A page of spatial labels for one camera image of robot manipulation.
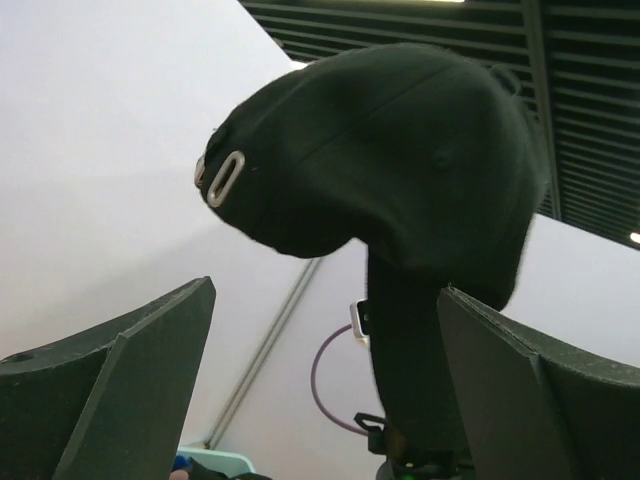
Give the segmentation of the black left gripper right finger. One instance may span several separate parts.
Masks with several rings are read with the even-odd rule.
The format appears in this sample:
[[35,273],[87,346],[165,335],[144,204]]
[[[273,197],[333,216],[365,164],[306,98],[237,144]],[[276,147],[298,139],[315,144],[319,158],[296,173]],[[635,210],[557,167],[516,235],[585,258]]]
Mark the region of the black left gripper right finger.
[[638,479],[638,368],[454,289],[438,313],[477,478]]

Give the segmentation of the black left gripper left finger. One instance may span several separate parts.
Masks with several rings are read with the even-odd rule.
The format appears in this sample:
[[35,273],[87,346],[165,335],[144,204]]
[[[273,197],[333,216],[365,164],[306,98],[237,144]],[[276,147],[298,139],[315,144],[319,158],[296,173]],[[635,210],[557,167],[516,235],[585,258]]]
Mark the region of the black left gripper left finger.
[[2,478],[168,478],[215,300],[197,278],[2,359]]

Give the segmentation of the black baseball cap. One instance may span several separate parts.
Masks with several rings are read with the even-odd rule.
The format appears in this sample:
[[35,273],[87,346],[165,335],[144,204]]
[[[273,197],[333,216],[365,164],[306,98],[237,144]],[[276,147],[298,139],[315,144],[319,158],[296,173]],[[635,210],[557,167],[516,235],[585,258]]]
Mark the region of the black baseball cap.
[[239,103],[198,159],[223,222],[297,258],[371,255],[494,309],[508,303],[548,182],[514,77],[418,44],[351,50]]

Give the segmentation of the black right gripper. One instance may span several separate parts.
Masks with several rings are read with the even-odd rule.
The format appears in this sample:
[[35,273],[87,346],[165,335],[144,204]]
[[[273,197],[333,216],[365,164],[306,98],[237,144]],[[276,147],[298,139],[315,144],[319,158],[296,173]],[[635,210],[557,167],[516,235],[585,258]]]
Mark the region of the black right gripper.
[[369,452],[385,457],[376,480],[473,478],[437,312],[442,288],[368,254],[370,352],[391,424],[362,412],[354,421]]

